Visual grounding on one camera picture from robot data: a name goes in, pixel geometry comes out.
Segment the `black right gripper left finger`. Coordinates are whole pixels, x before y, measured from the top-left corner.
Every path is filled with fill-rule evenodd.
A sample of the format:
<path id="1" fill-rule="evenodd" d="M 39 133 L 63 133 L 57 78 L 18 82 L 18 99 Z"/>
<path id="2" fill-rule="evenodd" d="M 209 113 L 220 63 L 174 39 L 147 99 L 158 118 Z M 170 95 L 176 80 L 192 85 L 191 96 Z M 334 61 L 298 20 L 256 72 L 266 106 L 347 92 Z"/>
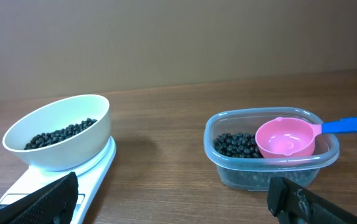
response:
<path id="1" fill-rule="evenodd" d="M 78 199 L 74 172 L 0 209 L 0 224 L 69 224 Z"/>

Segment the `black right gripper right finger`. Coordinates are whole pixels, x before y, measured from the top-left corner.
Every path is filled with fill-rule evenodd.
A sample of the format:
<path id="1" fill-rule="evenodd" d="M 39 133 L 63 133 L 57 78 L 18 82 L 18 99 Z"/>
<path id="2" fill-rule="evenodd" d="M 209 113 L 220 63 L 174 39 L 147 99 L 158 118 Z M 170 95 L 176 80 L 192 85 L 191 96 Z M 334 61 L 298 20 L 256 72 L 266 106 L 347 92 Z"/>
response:
<path id="1" fill-rule="evenodd" d="M 268 210 L 280 224 L 357 224 L 357 216 L 284 177 L 270 179 Z"/>

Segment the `pink scoop with blue handle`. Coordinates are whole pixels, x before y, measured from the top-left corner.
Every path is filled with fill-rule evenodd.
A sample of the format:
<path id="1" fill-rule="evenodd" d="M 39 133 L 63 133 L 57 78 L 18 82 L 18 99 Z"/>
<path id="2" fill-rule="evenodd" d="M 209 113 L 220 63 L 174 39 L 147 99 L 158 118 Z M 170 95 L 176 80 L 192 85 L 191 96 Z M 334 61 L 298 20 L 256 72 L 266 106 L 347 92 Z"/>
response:
<path id="1" fill-rule="evenodd" d="M 264 158 L 303 157 L 314 153 L 318 135 L 348 133 L 357 133 L 357 117 L 322 124 L 278 117 L 257 130 L 255 141 Z"/>

